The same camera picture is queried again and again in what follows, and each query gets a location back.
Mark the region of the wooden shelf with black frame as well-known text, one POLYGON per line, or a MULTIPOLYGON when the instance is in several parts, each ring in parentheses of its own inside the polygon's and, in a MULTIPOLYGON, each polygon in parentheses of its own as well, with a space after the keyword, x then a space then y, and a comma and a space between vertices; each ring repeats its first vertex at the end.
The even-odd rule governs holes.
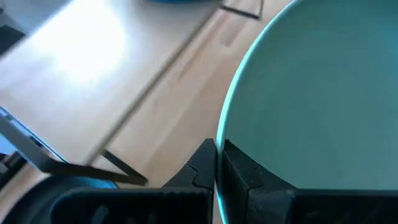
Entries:
POLYGON ((0 60, 0 107, 68 162, 109 149, 163 183, 192 147, 164 146, 146 96, 231 1, 74 0, 0 60))

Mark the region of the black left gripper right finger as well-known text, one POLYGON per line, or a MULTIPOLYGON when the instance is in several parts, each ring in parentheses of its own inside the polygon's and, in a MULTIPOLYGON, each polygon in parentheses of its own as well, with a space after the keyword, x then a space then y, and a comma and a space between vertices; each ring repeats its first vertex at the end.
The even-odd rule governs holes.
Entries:
POLYGON ((296 188, 229 140, 221 165, 228 224, 398 224, 398 191, 296 188))

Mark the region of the light green plate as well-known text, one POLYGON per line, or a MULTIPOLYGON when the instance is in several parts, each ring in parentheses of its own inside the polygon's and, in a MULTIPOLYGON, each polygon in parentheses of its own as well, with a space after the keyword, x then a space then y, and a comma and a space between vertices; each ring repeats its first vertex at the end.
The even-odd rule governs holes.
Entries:
POLYGON ((258 35, 216 133, 296 188, 398 191, 398 0, 292 0, 258 35))

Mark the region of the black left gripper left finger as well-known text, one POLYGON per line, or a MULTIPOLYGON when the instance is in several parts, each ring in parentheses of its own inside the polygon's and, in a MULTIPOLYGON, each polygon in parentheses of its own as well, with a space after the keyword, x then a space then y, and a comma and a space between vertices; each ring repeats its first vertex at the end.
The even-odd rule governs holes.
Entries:
POLYGON ((160 188, 76 189, 55 202, 51 224, 211 224, 216 146, 205 139, 160 188))

